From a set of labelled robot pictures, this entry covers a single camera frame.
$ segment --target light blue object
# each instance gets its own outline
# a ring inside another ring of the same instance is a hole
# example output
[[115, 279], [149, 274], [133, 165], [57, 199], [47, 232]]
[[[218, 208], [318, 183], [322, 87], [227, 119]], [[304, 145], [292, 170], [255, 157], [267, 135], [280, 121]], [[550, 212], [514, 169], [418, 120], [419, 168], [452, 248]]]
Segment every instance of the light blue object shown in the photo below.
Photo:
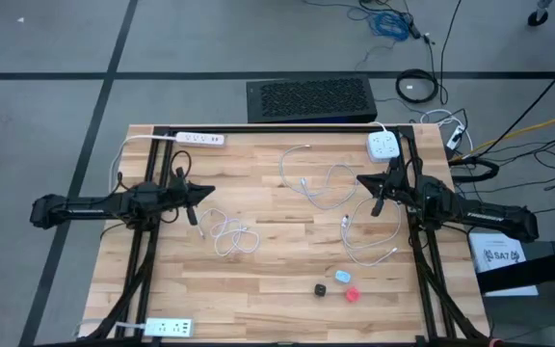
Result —
[[343, 283], [348, 283], [351, 281], [351, 274], [342, 270], [337, 270], [335, 271], [335, 279]]

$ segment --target wooden table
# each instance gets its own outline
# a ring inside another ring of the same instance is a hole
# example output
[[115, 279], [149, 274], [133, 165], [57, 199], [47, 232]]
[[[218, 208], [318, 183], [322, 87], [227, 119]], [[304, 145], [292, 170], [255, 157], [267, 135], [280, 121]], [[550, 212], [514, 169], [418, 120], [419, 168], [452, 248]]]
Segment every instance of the wooden table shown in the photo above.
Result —
[[[414, 130], [424, 174], [451, 186], [436, 125], [417, 124]], [[131, 125], [128, 136], [152, 132], [152, 125]], [[383, 172], [386, 164], [368, 159], [366, 134], [226, 135], [225, 148], [185, 148], [193, 158], [189, 180], [216, 186], [216, 191], [198, 206], [197, 214], [216, 207], [230, 218], [241, 219], [260, 235], [260, 246], [253, 254], [221, 257], [214, 251], [213, 239], [207, 235], [203, 240], [197, 228], [189, 225], [185, 213], [173, 224], [162, 224], [147, 316], [192, 317], [193, 340], [203, 341], [397, 342], [425, 335], [405, 211], [397, 237], [360, 256], [373, 260], [394, 247], [398, 253], [377, 266], [362, 267], [344, 250], [340, 222], [345, 214], [352, 216], [360, 201], [370, 197], [367, 190], [359, 186], [348, 202], [323, 211], [305, 196], [284, 187], [279, 176], [279, 157], [288, 148], [303, 144], [311, 144], [312, 149], [289, 154], [284, 170], [293, 184], [299, 182], [299, 177], [307, 177], [312, 191], [322, 185], [327, 169], [334, 163], [347, 163], [356, 174]], [[120, 163], [125, 183], [143, 180], [148, 152], [149, 141], [145, 140], [125, 148]], [[352, 184], [346, 170], [337, 170], [330, 181], [333, 193], [319, 198], [319, 202], [341, 200]], [[357, 213], [351, 229], [353, 243], [383, 239], [396, 228], [397, 209], [386, 203], [381, 216], [373, 218], [373, 204], [368, 201]], [[166, 220], [171, 217], [170, 213], [164, 215]], [[109, 222], [105, 227], [116, 223]], [[131, 240], [132, 232], [124, 227], [104, 236], [84, 318], [104, 317], [119, 297]], [[437, 232], [437, 241], [449, 293], [474, 325], [487, 334], [488, 321], [465, 236], [447, 228]], [[353, 276], [351, 285], [336, 282], [336, 270], [349, 272]], [[326, 297], [314, 296], [316, 283], [327, 286]], [[359, 302], [346, 301], [344, 292], [349, 286], [362, 293]], [[432, 297], [438, 332], [444, 334], [438, 301], [435, 294]], [[132, 309], [130, 317], [135, 317], [134, 313]], [[84, 325], [81, 333], [94, 327]]]

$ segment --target blue cable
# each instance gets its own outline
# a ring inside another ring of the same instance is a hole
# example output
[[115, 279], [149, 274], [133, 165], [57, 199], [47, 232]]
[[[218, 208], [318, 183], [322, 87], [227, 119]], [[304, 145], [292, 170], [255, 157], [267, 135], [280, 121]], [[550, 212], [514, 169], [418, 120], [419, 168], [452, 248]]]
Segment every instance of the blue cable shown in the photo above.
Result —
[[404, 18], [392, 10], [367, 11], [359, 6], [346, 4], [318, 4], [302, 0], [303, 3], [320, 7], [342, 7], [348, 9], [346, 16], [354, 21], [367, 20], [372, 34], [378, 37], [389, 37], [402, 42], [409, 38], [409, 25]]

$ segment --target black metal table frame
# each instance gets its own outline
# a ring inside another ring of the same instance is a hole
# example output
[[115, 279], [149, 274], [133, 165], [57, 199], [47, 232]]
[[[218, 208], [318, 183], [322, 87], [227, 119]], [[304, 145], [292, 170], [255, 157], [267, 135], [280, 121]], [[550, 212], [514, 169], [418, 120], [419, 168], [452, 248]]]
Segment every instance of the black metal table frame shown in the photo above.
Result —
[[[178, 131], [190, 131], [190, 132], [204, 132], [204, 133], [225, 133], [225, 134], [233, 134], [233, 133], [276, 133], [276, 132], [287, 132], [287, 133], [370, 133], [377, 130], [380, 130], [380, 127], [370, 126], [370, 125], [363, 125], [363, 126], [340, 126], [340, 125], [332, 125], [332, 126], [314, 126], [314, 125], [299, 125], [299, 126], [283, 126], [283, 125], [274, 125], [274, 126], [238, 126], [238, 125], [228, 125], [228, 126], [186, 126], [181, 128], [170, 127], [170, 126], [156, 126], [153, 130], [153, 135], [174, 135]], [[411, 125], [398, 125], [398, 126], [387, 126], [387, 130], [393, 132], [396, 135], [396, 138], [405, 139], [409, 145], [409, 152], [410, 158], [418, 158], [418, 151], [414, 139], [414, 131]], [[172, 155], [172, 147], [173, 142], [171, 141], [161, 141], [161, 140], [152, 140], [151, 146], [149, 149], [149, 154], [147, 158], [147, 164], [145, 169], [145, 181], [153, 180], [153, 176], [155, 174], [156, 169], [156, 162], [158, 157], [158, 151], [161, 143], [164, 143], [164, 157], [162, 160], [162, 170], [159, 177], [159, 185], [165, 186], [168, 180], [168, 170], [164, 170], [169, 163], [170, 158]], [[406, 169], [406, 164], [404, 160], [404, 149], [402, 146], [402, 142], [400, 141], [400, 160], [399, 165], [402, 170]], [[414, 170], [415, 174], [421, 174], [422, 171], [422, 162], [417, 160], [412, 160], [412, 169]], [[416, 336], [414, 342], [377, 342], [377, 343], [290, 343], [297, 344], [297, 345], [304, 345], [304, 346], [396, 346], [396, 347], [406, 347], [406, 346], [426, 346], [426, 345], [443, 345], [443, 346], [450, 346], [450, 345], [460, 345], [460, 346], [484, 346], [486, 345], [485, 341], [482, 340], [465, 340], [465, 339], [456, 339], [456, 331], [453, 324], [453, 320], [451, 315], [449, 314], [447, 308], [447, 300], [449, 301], [448, 305], [454, 305], [455, 303], [451, 300], [448, 295], [445, 295], [443, 300], [443, 305], [441, 305], [442, 310], [442, 320], [444, 323], [446, 337], [438, 336], [438, 332], [436, 330], [436, 321], [434, 318], [434, 309], [432, 307], [432, 299], [430, 296], [429, 284], [430, 283], [426, 280], [426, 278], [422, 275], [422, 266], [427, 266], [427, 262], [423, 257], [423, 251], [421, 248], [421, 242], [419, 239], [419, 231], [421, 229], [413, 223], [414, 215], [413, 211], [407, 208], [407, 218], [409, 222], [409, 230], [410, 230], [410, 238], [412, 241], [412, 251], [415, 258], [415, 266], [417, 270], [417, 278], [419, 282], [419, 290], [420, 290], [420, 297], [421, 303], [423, 307], [423, 315], [425, 318], [426, 330], [428, 333], [428, 338], [430, 339], [430, 343], [426, 342], [423, 336]], [[62, 343], [55, 343], [55, 344], [48, 344], [48, 345], [41, 345], [41, 346], [141, 346], [141, 345], [149, 345], [149, 342], [142, 342], [142, 332], [137, 330], [134, 332], [134, 336], [125, 336], [125, 329], [121, 327], [117, 327], [115, 332], [115, 338], [107, 338], [108, 334], [112, 330], [117, 321], [128, 321], [128, 314], [129, 314], [129, 307], [132, 301], [132, 296], [138, 290], [138, 287], [141, 287], [140, 298], [137, 307], [137, 314], [136, 314], [136, 322], [137, 323], [144, 323], [146, 320], [146, 312], [147, 312], [147, 305], [149, 299], [149, 289], [151, 284], [151, 275], [153, 271], [153, 265], [155, 261], [155, 252], [157, 249], [157, 241], [158, 241], [158, 233], [159, 233], [160, 226], [159, 224], [152, 230], [134, 230], [134, 236], [132, 238], [132, 245], [130, 250], [130, 255], [128, 259], [128, 266], [126, 270], [125, 276], [125, 286], [121, 293], [120, 298], [113, 306], [111, 312], [107, 315], [107, 317], [103, 320], [102, 324], [89, 335], [89, 338], [79, 339], [73, 342], [62, 342]], [[432, 267], [434, 269], [434, 277], [436, 278], [436, 286], [440, 286], [441, 289], [444, 289], [445, 282], [444, 276], [442, 272], [442, 264], [440, 260], [440, 255], [438, 251], [438, 246], [436, 242], [436, 235], [433, 230], [425, 230], [427, 237], [428, 237], [428, 244], [430, 250], [430, 259], [432, 261]], [[141, 244], [143, 239], [143, 233], [149, 232], [149, 238], [146, 247], [145, 258], [143, 262], [138, 267], [139, 264], [139, 255], [141, 250]], [[226, 346], [226, 345], [239, 345], [239, 346], [275, 346], [276, 342], [268, 342], [268, 343], [248, 343], [248, 342], [241, 342], [241, 343], [203, 343], [203, 342], [161, 342], [160, 338], [153, 338], [153, 341], [150, 342], [151, 346], [184, 346], [190, 345], [195, 347], [217, 347], [217, 346]]]

